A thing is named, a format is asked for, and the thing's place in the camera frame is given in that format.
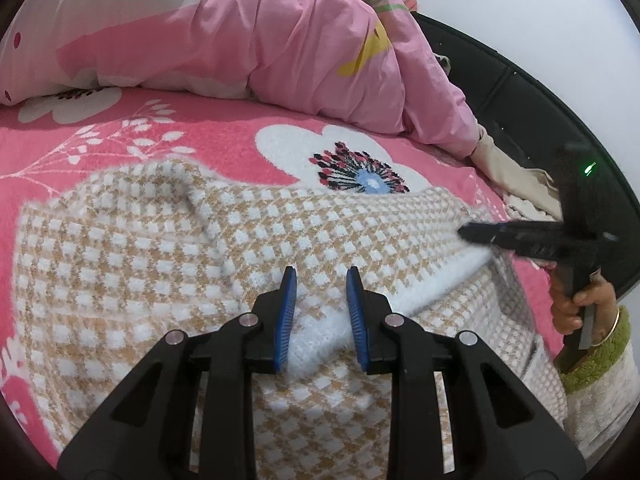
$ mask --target gold bracelet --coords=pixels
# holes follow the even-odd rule
[[[620,321],[620,307],[618,307],[618,314],[616,316],[616,322],[613,324],[613,327],[611,328],[611,332],[609,332],[606,336],[606,338],[604,338],[602,341],[600,341],[599,343],[596,343],[595,345],[591,345],[591,347],[596,348],[597,346],[600,346],[602,344],[604,344],[607,339],[609,339],[611,337],[611,335],[616,331],[616,327],[618,326],[618,322]]]

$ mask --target houndstooth garment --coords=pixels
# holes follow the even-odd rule
[[[289,370],[254,381],[260,478],[385,477],[390,380],[364,376],[354,359],[351,265],[425,329],[477,332],[561,422],[564,391],[509,259],[456,236],[471,217],[445,189],[259,187],[178,160],[94,174],[27,205],[17,331],[46,428],[62,449],[163,334],[216,330],[277,288],[287,265],[298,272]],[[440,409],[450,470],[444,400]]]

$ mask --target white wall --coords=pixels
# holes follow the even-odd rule
[[[600,139],[640,196],[640,33],[619,0],[418,0],[418,6],[547,86]],[[625,303],[640,362],[640,287]]]

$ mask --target green light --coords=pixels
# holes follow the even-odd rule
[[[589,176],[591,174],[591,171],[593,171],[593,168],[595,167],[596,164],[597,164],[597,162],[592,162],[590,165],[588,165],[584,170],[584,174],[586,176]]]

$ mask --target person's arm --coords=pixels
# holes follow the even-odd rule
[[[563,335],[581,327],[580,309],[596,304],[591,349],[577,365],[560,373],[568,402],[565,430],[591,466],[615,441],[640,399],[629,315],[603,278],[569,299],[552,273],[550,294],[554,326]]]

